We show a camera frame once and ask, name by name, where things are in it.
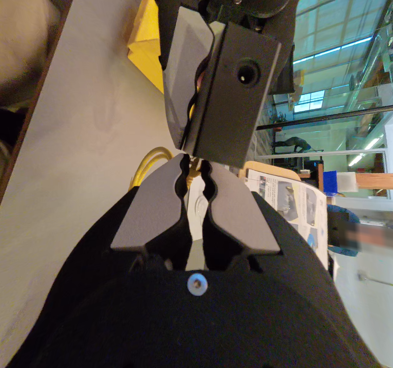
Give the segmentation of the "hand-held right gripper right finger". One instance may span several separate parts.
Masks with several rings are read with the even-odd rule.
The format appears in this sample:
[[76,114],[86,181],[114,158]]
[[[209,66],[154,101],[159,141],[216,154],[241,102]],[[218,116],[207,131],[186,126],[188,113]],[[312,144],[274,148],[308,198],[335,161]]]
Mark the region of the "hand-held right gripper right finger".
[[244,182],[218,163],[204,161],[203,167],[213,225],[251,254],[278,254],[276,238]]

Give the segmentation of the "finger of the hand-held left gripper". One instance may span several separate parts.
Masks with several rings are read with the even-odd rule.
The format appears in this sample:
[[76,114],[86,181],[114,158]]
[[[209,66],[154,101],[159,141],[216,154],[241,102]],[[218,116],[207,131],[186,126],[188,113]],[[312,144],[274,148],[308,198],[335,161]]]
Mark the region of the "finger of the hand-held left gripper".
[[213,40],[213,32],[198,12],[179,8],[167,66],[163,71],[167,124],[178,150],[183,147],[189,105],[196,93],[197,71],[209,56]]

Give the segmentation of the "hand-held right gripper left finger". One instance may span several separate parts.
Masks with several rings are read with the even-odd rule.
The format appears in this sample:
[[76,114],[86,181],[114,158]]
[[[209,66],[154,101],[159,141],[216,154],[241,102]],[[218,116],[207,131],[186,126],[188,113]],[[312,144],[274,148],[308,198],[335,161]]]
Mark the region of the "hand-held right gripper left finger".
[[189,155],[180,153],[139,186],[111,243],[112,250],[142,250],[182,219]]

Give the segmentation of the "yellow plastic bin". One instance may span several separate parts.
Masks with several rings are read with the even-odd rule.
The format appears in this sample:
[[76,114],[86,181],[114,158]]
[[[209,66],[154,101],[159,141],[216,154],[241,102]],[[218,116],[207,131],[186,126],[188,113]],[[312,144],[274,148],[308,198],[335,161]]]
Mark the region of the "yellow plastic bin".
[[163,94],[160,32],[155,0],[142,0],[127,43],[128,59]]

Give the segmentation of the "black network switch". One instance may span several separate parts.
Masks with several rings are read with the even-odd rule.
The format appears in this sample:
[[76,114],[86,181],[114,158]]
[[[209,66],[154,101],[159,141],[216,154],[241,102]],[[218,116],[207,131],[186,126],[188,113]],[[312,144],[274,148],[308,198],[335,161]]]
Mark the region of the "black network switch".
[[245,163],[281,43],[229,22],[213,22],[214,46],[183,151],[240,168]]

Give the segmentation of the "printed instruction sheet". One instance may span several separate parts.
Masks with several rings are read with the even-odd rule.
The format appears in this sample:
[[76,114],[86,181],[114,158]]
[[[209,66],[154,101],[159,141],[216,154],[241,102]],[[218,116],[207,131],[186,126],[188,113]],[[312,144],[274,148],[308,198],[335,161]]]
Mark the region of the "printed instruction sheet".
[[259,171],[246,166],[241,179],[257,192],[307,242],[328,269],[327,198],[319,189],[292,173]]

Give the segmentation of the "light wooden display board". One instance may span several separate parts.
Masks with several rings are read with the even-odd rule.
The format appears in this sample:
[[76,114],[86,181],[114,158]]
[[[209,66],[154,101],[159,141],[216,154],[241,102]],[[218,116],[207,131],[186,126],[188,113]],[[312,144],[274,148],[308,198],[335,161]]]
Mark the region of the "light wooden display board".
[[247,176],[247,171],[249,169],[257,171],[257,172],[281,177],[281,178],[288,178],[291,180],[301,181],[298,174],[292,170],[280,168],[280,167],[273,166],[270,164],[261,163],[258,161],[247,161],[244,164],[243,169],[239,170],[238,177],[240,179],[245,178]]

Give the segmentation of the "blue storage bin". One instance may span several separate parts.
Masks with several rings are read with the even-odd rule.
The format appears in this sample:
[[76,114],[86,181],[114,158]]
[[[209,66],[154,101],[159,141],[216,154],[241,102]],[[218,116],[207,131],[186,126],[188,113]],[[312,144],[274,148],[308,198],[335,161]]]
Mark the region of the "blue storage bin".
[[329,196],[336,196],[338,193],[337,171],[323,172],[323,192]]

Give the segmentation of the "person's khaki trouser leg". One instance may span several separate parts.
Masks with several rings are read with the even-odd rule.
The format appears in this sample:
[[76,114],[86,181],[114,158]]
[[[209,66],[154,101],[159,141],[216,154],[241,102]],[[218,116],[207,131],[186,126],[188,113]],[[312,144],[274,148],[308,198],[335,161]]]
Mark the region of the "person's khaki trouser leg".
[[0,0],[0,104],[32,98],[60,20],[50,0]]

